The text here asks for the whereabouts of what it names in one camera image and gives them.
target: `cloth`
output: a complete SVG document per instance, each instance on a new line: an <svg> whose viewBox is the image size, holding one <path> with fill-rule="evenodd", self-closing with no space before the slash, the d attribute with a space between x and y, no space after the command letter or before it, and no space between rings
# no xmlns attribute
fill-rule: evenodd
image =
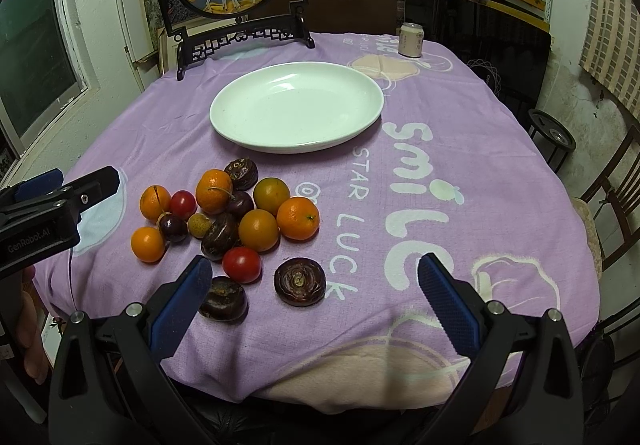
<svg viewBox="0 0 640 445"><path fill-rule="evenodd" d="M323 412L440 404L468 359L456 354L418 287L416 263L428 251L514 313L562 310L577 345L599 302L584 226L508 109L438 44L425 42L421 58L407 59L397 37L314 39L313 50L297 41L245 41L192 67L182 82L165 75L131 104L67 177L113 165L122 184L83 215L70 274L75 304L68 255L38 266L45 303L55 313L103 317L146 301L178 277L200 242L171 246L156 265L139 262L129 239L148 224L142 192L152 184L194 191L207 169L249 156L261 178L279 177L318 205L319 233L263 255L262 279L246 287L242 324L197 314L162 363L168 376L231 401L257 395ZM385 93L382 118L350 142L298 155L247 151L214 132L209 107L223 86L301 60L344 64L375 79ZM278 265L297 256L326 273L325 298L313 307L284 304L273 287ZM213 264L213 274L222 273ZM513 380L517 364L508 361L500 385Z"/></svg>
<svg viewBox="0 0 640 445"><path fill-rule="evenodd" d="M575 211L584 224L584 230L587 234L587 245L593 256L593 267L599 281L602 279L602 247L600 246L600 238L596 232L596 222L593 219L593 214L591 214L587 203L579 198L572 197L571 205L574 206Z"/></svg>

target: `red cherry tomato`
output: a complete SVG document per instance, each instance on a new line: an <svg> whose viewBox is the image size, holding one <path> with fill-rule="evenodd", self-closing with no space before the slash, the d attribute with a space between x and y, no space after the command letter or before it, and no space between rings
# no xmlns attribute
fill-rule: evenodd
<svg viewBox="0 0 640 445"><path fill-rule="evenodd" d="M169 203L171 213L185 221L195 214L197 208L196 199L188 190L178 190L171 197L171 203Z"/></svg>
<svg viewBox="0 0 640 445"><path fill-rule="evenodd" d="M262 270L260 255L251 248L232 248L222 258L222 269L229 278L240 284L254 282Z"/></svg>

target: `beverage can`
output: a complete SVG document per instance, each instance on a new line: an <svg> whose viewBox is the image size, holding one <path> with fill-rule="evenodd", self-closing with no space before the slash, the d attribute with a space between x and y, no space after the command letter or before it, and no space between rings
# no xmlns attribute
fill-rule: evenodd
<svg viewBox="0 0 640 445"><path fill-rule="evenodd" d="M422 55L424 30L414 22L404 22L400 28L400 42L398 53L405 57L418 58Z"/></svg>

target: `tangerine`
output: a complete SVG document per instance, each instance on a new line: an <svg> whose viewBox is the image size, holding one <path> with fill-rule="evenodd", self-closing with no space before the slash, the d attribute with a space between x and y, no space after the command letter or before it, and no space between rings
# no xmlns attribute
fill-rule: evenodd
<svg viewBox="0 0 640 445"><path fill-rule="evenodd" d="M171 194L161 185L147 187L140 197L140 212L152 223L157 223L158 218L165 212L169 212Z"/></svg>
<svg viewBox="0 0 640 445"><path fill-rule="evenodd" d="M320 213L309 198L294 197L280 205L276 221L282 235L304 241L318 231Z"/></svg>
<svg viewBox="0 0 640 445"><path fill-rule="evenodd" d="M266 210L254 209L247 212L238 226L242 244L255 251L267 251L278 242L280 231L276 218Z"/></svg>
<svg viewBox="0 0 640 445"><path fill-rule="evenodd" d="M196 202L209 215L220 214L233 191L231 177L220 169L210 169L200 178L196 187Z"/></svg>
<svg viewBox="0 0 640 445"><path fill-rule="evenodd" d="M155 227L140 227L131 236L131 250L144 263L155 263L164 255L164 239Z"/></svg>
<svg viewBox="0 0 640 445"><path fill-rule="evenodd" d="M264 178L254 188L256 208L266 210L274 217L278 214L280 205L290 197L289 187L279 178Z"/></svg>

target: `white plate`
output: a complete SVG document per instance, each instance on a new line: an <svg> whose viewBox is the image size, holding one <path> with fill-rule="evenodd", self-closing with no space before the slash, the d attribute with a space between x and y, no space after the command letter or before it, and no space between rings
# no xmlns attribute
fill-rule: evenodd
<svg viewBox="0 0 640 445"><path fill-rule="evenodd" d="M280 154L332 148L380 116L385 98L357 70L328 62L290 62L247 73L211 104L213 128L244 148Z"/></svg>

